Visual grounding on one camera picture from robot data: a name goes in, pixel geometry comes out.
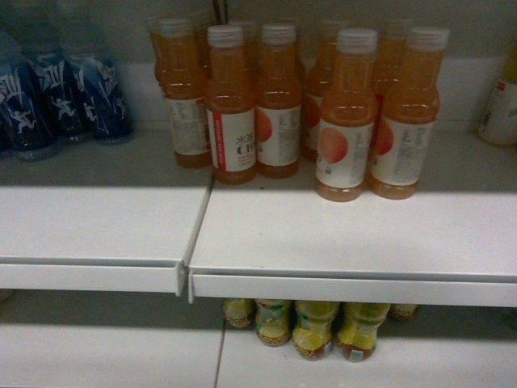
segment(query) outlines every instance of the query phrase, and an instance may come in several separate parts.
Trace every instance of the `white bottle cap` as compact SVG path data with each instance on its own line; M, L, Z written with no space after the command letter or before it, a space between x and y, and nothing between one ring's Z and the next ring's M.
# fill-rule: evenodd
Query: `white bottle cap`
M208 28L208 45L219 49L240 47L244 44L241 26L211 26Z
M373 53L377 49L377 31L365 28L346 28L339 31L338 51L349 54Z
M289 23L269 23L262 26L265 44L291 44L296 42L296 27Z
M444 51L450 31L440 27L413 27L407 37L406 47L418 51Z
M165 38L181 38L190 36L194 33L190 19L164 18L158 21L160 25L160 35Z
M256 40L257 39L257 21L256 20L242 20L235 19L230 20L228 25L241 26L242 33L244 34L244 40Z
M323 19L319 22L319 31L322 38L336 41L339 30L348 28L350 22L344 19Z

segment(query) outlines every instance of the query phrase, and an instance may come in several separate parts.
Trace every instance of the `bottle bottom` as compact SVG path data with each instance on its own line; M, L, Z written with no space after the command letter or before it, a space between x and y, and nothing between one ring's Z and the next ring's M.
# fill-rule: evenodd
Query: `bottle bottom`
M411 197L417 191L417 185L418 182L407 186L397 186L381 182L371 174L368 176L368 186L370 187L370 190L378 196L382 196L389 200L405 200Z
M316 179L316 192L326 200L333 202L348 202L354 200L363 191L363 183L354 188L333 188Z
M185 168L203 168L212 164L212 154L210 151L200 155L181 155L177 152L176 162Z
M300 166L300 160L296 160L294 163L288 164L287 166L269 166L261 162L257 162L257 172L267 178L283 179L289 178L298 172Z
M213 177L224 184L244 184L250 182L257 175L257 167L252 167L243 171L222 171L214 168Z

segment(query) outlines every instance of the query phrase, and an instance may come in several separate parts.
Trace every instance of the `orange liquid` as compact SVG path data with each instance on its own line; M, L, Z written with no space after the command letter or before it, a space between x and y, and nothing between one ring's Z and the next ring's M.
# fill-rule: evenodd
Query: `orange liquid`
M436 90L441 52L426 53L406 50L401 65L399 82L385 97L382 115L404 124L428 124L436 120L439 95ZM373 151L375 160L377 151ZM371 174L368 184L378 196L390 200L404 200L416 192L418 182L398 186L381 182Z
M339 54L329 89L323 96L322 120L342 127L364 127L376 118L377 102L370 87L371 55ZM327 200L354 200L363 184L353 188L333 188L316 179L317 193Z
M195 41L192 36L163 38L166 46L166 72L162 81L166 99L203 98L207 80L198 66ZM199 155L183 155L175 152L176 161L182 167L201 168L210 166L210 150Z
M289 109L301 105L303 88L296 79L295 59L293 44L263 47L263 75L258 79L256 88L258 106L267 109ZM298 159L287 166L270 166L257 161L258 172L261 175L276 179L295 175L298 166Z
M244 70L242 48L210 50L212 79L208 83L207 109L220 114L248 112L255 106L254 90ZM256 164L243 171L214 168L214 177L225 184L241 184L257 175Z

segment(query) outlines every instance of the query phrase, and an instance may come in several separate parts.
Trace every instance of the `bottle cap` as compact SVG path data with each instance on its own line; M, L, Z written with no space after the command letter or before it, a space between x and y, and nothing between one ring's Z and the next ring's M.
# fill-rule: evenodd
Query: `bottle cap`
M418 51L443 51L447 47L450 31L440 27L413 27L407 37L406 47Z
M219 49L240 47L244 44L241 26L211 26L208 28L208 45Z
M367 54L377 48L377 32L365 28L346 28L338 34L340 53Z
M160 25L160 34L165 38L180 38L182 36L190 36L194 33L190 19L172 19L165 18L158 21Z
M296 28L289 23L269 23L262 26L265 44L291 44L296 42Z
M256 40L257 39L257 21L256 20L231 20L228 25L235 25L242 27L242 33L244 34L244 40Z

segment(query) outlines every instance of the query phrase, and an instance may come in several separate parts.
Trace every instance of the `white shelf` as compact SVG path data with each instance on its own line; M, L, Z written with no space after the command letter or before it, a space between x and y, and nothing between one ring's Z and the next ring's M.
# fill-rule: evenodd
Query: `white shelf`
M335 348L327 358L306 361L292 341L269 348L252 330L227 329L217 388L513 388L516 357L517 331L488 309L422 306L411 321L383 323L375 353L359 364Z
M212 185L168 131L0 162L0 288L179 293Z
M515 149L449 132L408 200L323 200L308 162L291 179L216 183L191 297L517 306L516 165Z
M0 386L215 386L218 300L18 291L0 309Z

